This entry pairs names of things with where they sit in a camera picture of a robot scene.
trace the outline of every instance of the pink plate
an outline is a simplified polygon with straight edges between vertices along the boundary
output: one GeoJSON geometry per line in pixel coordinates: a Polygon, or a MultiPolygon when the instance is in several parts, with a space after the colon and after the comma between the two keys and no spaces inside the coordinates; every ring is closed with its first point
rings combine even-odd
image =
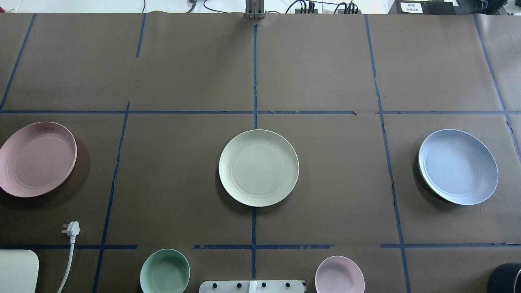
{"type": "Polygon", "coordinates": [[[27,125],[0,149],[0,187],[21,198],[47,193],[69,176],[77,152],[76,140],[65,126],[27,125]]]}
{"type": "Polygon", "coordinates": [[[317,293],[364,293],[364,275],[352,260],[337,255],[318,266],[315,288],[317,293]]]}

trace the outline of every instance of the blue tape line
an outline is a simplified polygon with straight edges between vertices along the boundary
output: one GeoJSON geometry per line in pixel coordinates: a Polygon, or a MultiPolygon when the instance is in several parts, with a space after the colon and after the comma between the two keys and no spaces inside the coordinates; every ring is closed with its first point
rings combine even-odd
{"type": "MultiPolygon", "coordinates": [[[[99,248],[99,245],[74,245],[74,249],[99,248]]],[[[70,249],[70,245],[0,245],[0,249],[70,249]]]]}
{"type": "Polygon", "coordinates": [[[105,245],[103,249],[137,249],[137,245],[105,245]]]}
{"type": "Polygon", "coordinates": [[[429,244],[383,244],[380,248],[521,248],[518,243],[429,243],[429,244]]]}
{"type": "MultiPolygon", "coordinates": [[[[8,110],[5,114],[125,114],[121,110],[8,110]]],[[[129,114],[253,114],[253,111],[131,110],[129,114]]]]}
{"type": "Polygon", "coordinates": [[[9,81],[7,82],[4,97],[2,98],[2,102],[0,103],[0,111],[2,110],[2,108],[4,108],[5,100],[7,99],[7,94],[9,93],[9,89],[11,88],[11,83],[13,82],[13,78],[15,77],[16,69],[18,68],[18,64],[20,63],[20,58],[22,57],[23,49],[26,47],[27,39],[29,38],[29,34],[31,33],[32,25],[34,23],[35,18],[36,13],[33,13],[31,22],[29,23],[29,27],[27,28],[26,37],[23,39],[22,47],[20,47],[20,52],[18,52],[18,57],[16,58],[15,65],[13,66],[13,71],[11,72],[11,76],[9,77],[9,81]]]}
{"type": "Polygon", "coordinates": [[[257,261],[257,208],[252,207],[252,280],[257,276],[256,261],[257,261]]]}
{"type": "Polygon", "coordinates": [[[502,111],[382,111],[381,113],[384,115],[388,115],[388,114],[503,115],[504,114],[504,112],[502,112],[502,111]]]}
{"type": "Polygon", "coordinates": [[[72,111],[72,110],[8,110],[2,111],[3,114],[124,114],[125,111],[72,111]]]}
{"type": "MultiPolygon", "coordinates": [[[[0,249],[69,249],[70,245],[0,245],[0,249]]],[[[100,245],[74,245],[74,249],[100,249],[100,245]]],[[[104,249],[137,249],[137,245],[108,245],[104,249]]]]}
{"type": "Polygon", "coordinates": [[[357,115],[354,111],[259,111],[259,114],[348,114],[357,115]]]}
{"type": "Polygon", "coordinates": [[[257,26],[258,25],[253,26],[253,127],[254,127],[254,129],[257,129],[257,26]]]}
{"type": "Polygon", "coordinates": [[[98,263],[96,266],[96,275],[94,276],[94,285],[92,286],[92,293],[96,293],[97,291],[97,284],[100,280],[100,272],[101,272],[101,263],[103,259],[103,249],[100,249],[100,253],[98,255],[98,263]]]}
{"type": "Polygon", "coordinates": [[[205,249],[251,249],[251,244],[243,245],[194,245],[194,250],[205,250],[205,249]]]}
{"type": "Polygon", "coordinates": [[[97,284],[100,279],[100,271],[101,271],[101,265],[102,265],[102,260],[103,260],[103,250],[104,250],[104,246],[105,246],[105,241],[107,239],[107,230],[108,230],[108,223],[110,220],[110,211],[112,209],[112,201],[114,199],[114,190],[116,187],[116,177],[118,175],[119,161],[120,161],[120,156],[121,156],[121,146],[123,145],[123,137],[125,136],[125,129],[127,128],[127,120],[129,117],[129,108],[130,108],[130,102],[127,104],[127,109],[125,110],[125,119],[123,120],[123,127],[121,129],[121,138],[119,139],[118,155],[116,157],[116,167],[114,168],[114,177],[112,178],[112,186],[110,188],[110,197],[108,199],[107,214],[105,215],[105,226],[103,227],[101,248],[100,248],[100,254],[98,256],[98,264],[96,267],[96,275],[94,277],[94,286],[92,288],[92,293],[96,293],[97,284]]]}
{"type": "Polygon", "coordinates": [[[139,52],[141,51],[141,41],[143,41],[143,32],[145,31],[145,20],[146,14],[143,13],[143,21],[141,22],[141,32],[139,34],[138,50],[135,53],[136,58],[139,58],[139,52]]]}
{"type": "Polygon", "coordinates": [[[130,114],[253,114],[253,111],[132,110],[130,114]]]}
{"type": "Polygon", "coordinates": [[[490,77],[492,78],[492,82],[494,84],[495,92],[498,94],[498,98],[499,98],[499,102],[501,104],[501,108],[503,109],[503,113],[505,114],[506,124],[508,126],[509,131],[510,131],[510,137],[512,138],[512,142],[514,143],[514,148],[515,148],[516,153],[517,153],[517,159],[521,162],[521,152],[519,151],[519,145],[517,144],[516,135],[514,134],[514,130],[512,129],[512,123],[510,123],[510,118],[508,117],[508,114],[507,114],[507,111],[506,111],[506,107],[505,107],[505,103],[503,101],[503,96],[501,95],[501,91],[499,90],[499,87],[498,87],[498,82],[495,79],[494,70],[492,70],[492,65],[490,64],[490,59],[489,59],[488,54],[487,54],[487,49],[485,48],[485,44],[484,44],[483,38],[481,36],[481,30],[479,29],[478,18],[477,18],[477,16],[475,14],[474,14],[474,24],[476,25],[476,31],[478,33],[479,43],[481,45],[481,49],[483,50],[483,55],[485,56],[485,60],[487,61],[487,66],[489,68],[490,77]]]}
{"type": "Polygon", "coordinates": [[[331,249],[333,244],[310,244],[310,245],[257,245],[257,249],[331,249]]]}
{"type": "MultiPolygon", "coordinates": [[[[394,216],[396,218],[396,227],[398,229],[398,239],[400,240],[400,244],[402,245],[403,244],[402,224],[400,222],[400,211],[398,210],[398,200],[396,198],[396,188],[394,186],[394,177],[393,177],[392,166],[391,166],[391,156],[389,154],[389,145],[387,143],[387,134],[386,134],[386,129],[385,129],[384,120],[383,120],[382,101],[380,98],[380,90],[378,89],[378,83],[376,81],[376,64],[375,64],[375,56],[373,54],[373,43],[371,42],[371,31],[369,29],[369,18],[367,17],[367,15],[364,15],[364,17],[365,17],[365,27],[367,30],[367,42],[369,44],[369,53],[371,56],[371,66],[373,68],[373,79],[375,82],[376,97],[378,99],[378,111],[380,113],[379,116],[380,116],[380,124],[381,124],[382,135],[383,135],[383,145],[386,150],[387,169],[389,171],[389,176],[391,178],[392,196],[393,196],[393,200],[394,200],[394,216]]],[[[403,275],[405,278],[405,287],[407,289],[407,293],[411,293],[411,285],[409,283],[409,272],[407,269],[407,259],[405,257],[405,249],[402,246],[400,250],[401,250],[401,255],[402,255],[402,266],[403,266],[403,275]]]]}
{"type": "MultiPolygon", "coordinates": [[[[255,244],[255,250],[257,249],[330,249],[333,248],[333,244],[294,244],[294,245],[266,245],[266,244],[255,244]]],[[[205,249],[252,249],[251,244],[242,245],[194,245],[194,250],[205,250],[205,249]]]]}

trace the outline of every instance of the electrical plug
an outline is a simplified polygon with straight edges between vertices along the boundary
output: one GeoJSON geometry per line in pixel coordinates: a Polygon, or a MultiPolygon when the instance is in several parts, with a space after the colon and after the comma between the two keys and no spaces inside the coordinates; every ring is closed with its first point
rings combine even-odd
{"type": "Polygon", "coordinates": [[[62,230],[61,232],[70,236],[70,243],[76,243],[76,235],[80,233],[80,223],[78,221],[70,222],[69,224],[64,224],[63,228],[67,228],[67,230],[62,230]]]}

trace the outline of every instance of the label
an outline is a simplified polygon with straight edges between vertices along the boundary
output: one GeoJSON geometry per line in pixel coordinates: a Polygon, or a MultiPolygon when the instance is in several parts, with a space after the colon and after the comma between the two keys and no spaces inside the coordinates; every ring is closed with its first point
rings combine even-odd
{"type": "Polygon", "coordinates": [[[402,6],[403,12],[408,13],[423,13],[423,10],[421,9],[421,3],[405,3],[400,2],[400,5],[402,6]]]}

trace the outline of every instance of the black cylinder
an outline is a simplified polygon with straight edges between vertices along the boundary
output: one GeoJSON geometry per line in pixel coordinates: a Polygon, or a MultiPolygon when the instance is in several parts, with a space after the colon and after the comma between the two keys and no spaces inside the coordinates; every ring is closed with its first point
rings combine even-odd
{"type": "Polygon", "coordinates": [[[521,293],[521,263],[505,263],[490,275],[487,293],[521,293]]]}

